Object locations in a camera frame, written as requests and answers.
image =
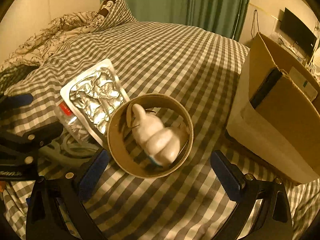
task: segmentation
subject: bed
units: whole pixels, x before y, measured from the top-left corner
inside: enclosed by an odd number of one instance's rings
[[[192,118],[194,142],[182,167],[159,179],[135,178],[111,161],[84,204],[88,213],[111,240],[211,239],[235,206],[211,169],[214,149],[220,148],[243,173],[275,178],[219,141],[248,52],[244,45],[198,27],[137,22],[124,0],[104,0],[98,12],[57,18],[1,65],[6,73],[0,77],[1,89],[7,95],[31,93],[34,100],[3,117],[0,125],[21,135],[56,121],[53,110],[62,101],[61,87],[109,58],[130,98],[163,93],[182,103]],[[38,172],[53,179],[66,169],[41,158]],[[320,179],[299,186],[284,179],[284,184],[293,239],[299,239],[320,208]],[[3,192],[5,217],[22,239],[32,187],[32,181],[11,182]],[[257,201],[240,237],[249,232],[259,206]]]

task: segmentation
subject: curtain fold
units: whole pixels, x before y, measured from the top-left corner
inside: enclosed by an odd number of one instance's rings
[[[126,0],[138,21],[192,25],[239,40],[249,0]]]

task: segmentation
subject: red label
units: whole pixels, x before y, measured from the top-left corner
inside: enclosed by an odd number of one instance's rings
[[[72,115],[72,111],[70,110],[70,108],[67,106],[65,102],[62,102],[59,106],[67,116]]]

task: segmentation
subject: cardboard ring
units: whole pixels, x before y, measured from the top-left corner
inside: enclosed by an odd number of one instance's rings
[[[171,164],[169,169],[165,171],[156,168],[152,171],[146,170],[139,164],[137,164],[126,150],[124,143],[124,127],[127,127],[127,123],[130,124],[131,122],[132,111],[130,111],[130,109],[133,104],[139,104],[144,109],[153,107],[168,108],[182,116],[188,128],[189,139],[187,144],[182,149],[177,159]],[[120,166],[120,168],[138,178],[155,179],[169,175],[170,173],[178,169],[187,159],[193,143],[193,124],[189,113],[174,98],[163,94],[145,94],[143,96],[131,99],[129,102],[126,102],[114,112],[109,121],[107,139],[110,153],[116,163]]]

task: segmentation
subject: beige wall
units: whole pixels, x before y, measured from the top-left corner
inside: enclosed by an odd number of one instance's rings
[[[0,64],[20,44],[56,17],[96,11],[100,0],[15,0],[0,22]]]
[[[282,19],[285,8],[288,8],[294,13],[312,32],[315,29],[317,18],[313,11],[302,0],[250,0],[247,16],[244,22],[244,27],[239,39],[242,44],[250,44],[251,27],[253,20],[253,12],[258,11],[260,32],[266,36],[271,35],[274,31],[279,32],[279,25],[275,18]],[[291,42],[290,38],[284,35],[285,39]]]

